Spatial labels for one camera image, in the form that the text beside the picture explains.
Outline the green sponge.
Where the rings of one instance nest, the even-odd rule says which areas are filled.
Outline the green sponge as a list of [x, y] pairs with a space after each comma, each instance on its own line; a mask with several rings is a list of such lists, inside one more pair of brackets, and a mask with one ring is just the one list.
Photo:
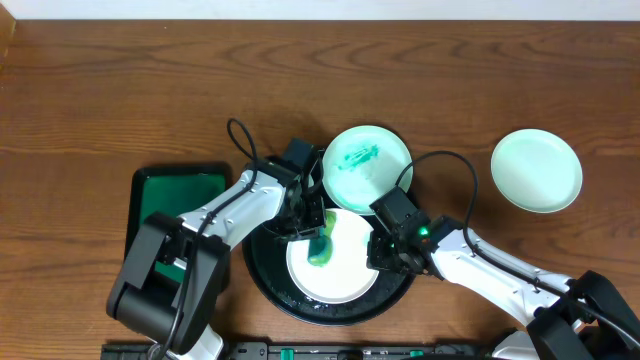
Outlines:
[[332, 233], [335, 228], [337, 216], [334, 211], [326, 212], [325, 227], [320, 230], [318, 237], [309, 241], [307, 262], [315, 267], [327, 265], [333, 253]]

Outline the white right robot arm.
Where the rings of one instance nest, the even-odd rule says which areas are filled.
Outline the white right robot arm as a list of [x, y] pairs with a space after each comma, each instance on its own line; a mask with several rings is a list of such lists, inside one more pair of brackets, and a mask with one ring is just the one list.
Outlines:
[[537, 268], [492, 246], [466, 222], [430, 219], [399, 187], [370, 208], [383, 231], [369, 242], [368, 267], [463, 286], [525, 327], [505, 338], [493, 358], [638, 358], [639, 319], [603, 275], [587, 271], [574, 279]]

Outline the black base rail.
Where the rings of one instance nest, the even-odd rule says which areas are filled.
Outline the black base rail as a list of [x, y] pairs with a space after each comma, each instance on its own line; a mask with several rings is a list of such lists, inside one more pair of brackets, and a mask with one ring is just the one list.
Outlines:
[[[157, 344], [105, 344], [100, 359], [155, 359]], [[473, 345], [420, 346], [274, 345], [236, 342], [222, 346], [216, 359], [224, 360], [396, 360], [396, 359], [499, 359]]]

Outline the white plate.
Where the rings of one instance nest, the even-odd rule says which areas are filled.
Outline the white plate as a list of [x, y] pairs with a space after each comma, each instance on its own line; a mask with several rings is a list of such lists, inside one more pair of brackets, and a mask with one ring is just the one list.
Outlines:
[[367, 267], [367, 247], [372, 226], [361, 216], [344, 209], [326, 211], [326, 235], [331, 256], [319, 265], [308, 259], [310, 241], [290, 242], [286, 265], [295, 286], [321, 303], [342, 304], [364, 295], [379, 272]]

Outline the black round tray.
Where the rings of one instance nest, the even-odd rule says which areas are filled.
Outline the black round tray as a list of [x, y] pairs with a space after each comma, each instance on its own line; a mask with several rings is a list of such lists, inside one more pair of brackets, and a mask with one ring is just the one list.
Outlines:
[[[326, 210], [339, 208], [321, 189]], [[373, 228], [380, 230], [376, 219], [363, 217]], [[408, 291], [414, 278], [390, 271], [379, 271], [373, 286], [359, 298], [342, 304], [327, 304], [306, 296], [293, 283], [286, 265], [289, 243], [274, 239], [271, 229], [260, 226], [242, 244], [249, 273], [262, 294], [283, 312], [304, 322], [349, 326], [365, 322], [395, 305]]]

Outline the black rectangular sponge tray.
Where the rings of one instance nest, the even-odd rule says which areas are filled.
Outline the black rectangular sponge tray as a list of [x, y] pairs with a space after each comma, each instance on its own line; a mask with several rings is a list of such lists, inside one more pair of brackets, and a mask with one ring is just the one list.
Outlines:
[[232, 170], [224, 162], [153, 164], [132, 176], [124, 257], [140, 225], [158, 211], [171, 217], [199, 209], [230, 185]]

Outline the mint plate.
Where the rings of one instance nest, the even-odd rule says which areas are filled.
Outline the mint plate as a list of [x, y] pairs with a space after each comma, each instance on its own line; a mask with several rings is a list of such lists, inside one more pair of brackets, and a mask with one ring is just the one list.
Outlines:
[[522, 129], [502, 138], [493, 150], [491, 176], [513, 205], [548, 214], [570, 206], [583, 184], [581, 162], [559, 136], [541, 129]]
[[413, 171], [405, 143], [379, 126], [363, 125], [340, 133], [322, 157], [322, 182], [340, 208], [371, 215], [370, 205], [395, 186], [407, 191]]

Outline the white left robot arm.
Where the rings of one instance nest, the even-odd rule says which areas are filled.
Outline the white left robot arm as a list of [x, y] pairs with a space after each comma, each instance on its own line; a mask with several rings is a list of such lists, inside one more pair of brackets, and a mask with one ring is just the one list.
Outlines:
[[231, 251], [264, 226], [278, 242], [314, 238], [324, 227], [318, 148], [293, 139], [282, 156], [255, 153], [239, 180], [178, 217], [148, 216], [131, 243], [106, 312], [153, 340], [150, 359], [216, 359], [223, 340], [209, 325]]

